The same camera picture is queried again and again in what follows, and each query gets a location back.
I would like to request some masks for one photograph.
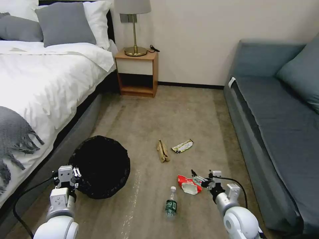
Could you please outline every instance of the beige carpet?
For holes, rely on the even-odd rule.
[[[207,191],[193,196],[178,188],[176,220],[165,219],[170,187],[178,186],[178,174],[190,177],[191,169],[205,177],[209,169],[221,170],[240,181],[249,209],[265,229],[222,90],[159,86],[154,99],[106,94],[92,135],[119,141],[128,150],[131,174],[112,198],[93,200],[77,193],[78,239],[228,238]],[[194,146],[181,154],[169,151],[171,161],[161,163],[158,139],[168,147],[192,139]],[[44,222],[51,189],[23,217],[33,231]],[[266,235],[277,238],[269,231]],[[17,224],[7,238],[28,236]]]

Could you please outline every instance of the water bottle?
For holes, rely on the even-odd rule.
[[[170,188],[169,199],[166,201],[166,206],[165,206],[166,216],[169,219],[173,219],[175,217],[176,210],[177,210],[176,187],[172,186]]]

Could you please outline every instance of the snack wrapper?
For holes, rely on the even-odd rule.
[[[178,175],[177,181],[185,193],[196,195],[202,191],[202,187],[194,184],[193,179]]]
[[[192,147],[194,144],[194,142],[189,139],[187,140],[186,142],[184,143],[181,143],[175,147],[172,147],[171,149],[175,152],[175,153],[182,153],[184,152],[185,150],[188,150],[190,147]]]

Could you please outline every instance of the white wall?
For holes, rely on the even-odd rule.
[[[160,50],[159,80],[224,85],[242,38],[306,42],[319,32],[319,0],[151,0],[138,16],[138,45]],[[116,44],[133,45],[131,23],[112,12]]]

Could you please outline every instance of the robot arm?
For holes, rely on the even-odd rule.
[[[221,186],[221,171],[210,171],[208,178],[198,176],[192,170],[193,182],[207,188],[213,201],[223,217],[225,229],[230,239],[266,238],[259,228],[257,218],[246,208],[240,207],[237,201],[241,188],[237,184]]]
[[[34,239],[75,239],[79,225],[74,222],[74,203],[76,183],[81,177],[78,168],[61,166],[54,177],[55,189],[51,191],[51,206],[47,222],[34,234]]]

